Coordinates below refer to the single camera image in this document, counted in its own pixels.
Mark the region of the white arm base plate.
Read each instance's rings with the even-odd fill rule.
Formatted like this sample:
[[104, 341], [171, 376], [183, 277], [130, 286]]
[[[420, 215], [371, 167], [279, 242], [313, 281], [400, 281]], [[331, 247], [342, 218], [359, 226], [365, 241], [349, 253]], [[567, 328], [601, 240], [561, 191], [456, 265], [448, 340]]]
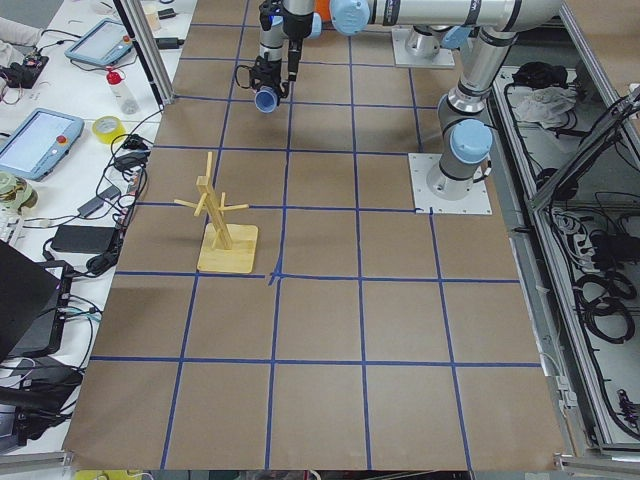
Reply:
[[410, 153], [409, 171], [414, 209], [424, 214], [491, 215], [485, 181], [478, 167], [467, 180], [453, 180], [440, 169], [440, 154]]

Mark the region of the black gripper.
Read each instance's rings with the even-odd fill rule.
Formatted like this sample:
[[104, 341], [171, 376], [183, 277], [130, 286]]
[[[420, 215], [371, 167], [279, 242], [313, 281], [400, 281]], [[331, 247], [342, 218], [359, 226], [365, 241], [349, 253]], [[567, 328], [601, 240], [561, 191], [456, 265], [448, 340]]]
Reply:
[[258, 56], [249, 72], [249, 85], [257, 95], [263, 86], [271, 87], [278, 95], [277, 105], [289, 96], [289, 82], [281, 82], [281, 61]]

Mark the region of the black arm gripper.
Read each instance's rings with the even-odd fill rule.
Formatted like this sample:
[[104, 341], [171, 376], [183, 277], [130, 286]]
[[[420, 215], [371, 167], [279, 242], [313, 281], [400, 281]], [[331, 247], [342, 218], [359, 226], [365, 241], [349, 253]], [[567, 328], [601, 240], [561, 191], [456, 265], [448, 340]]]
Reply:
[[297, 80], [299, 63], [302, 57], [302, 39], [290, 39], [287, 51], [287, 81], [295, 82]]

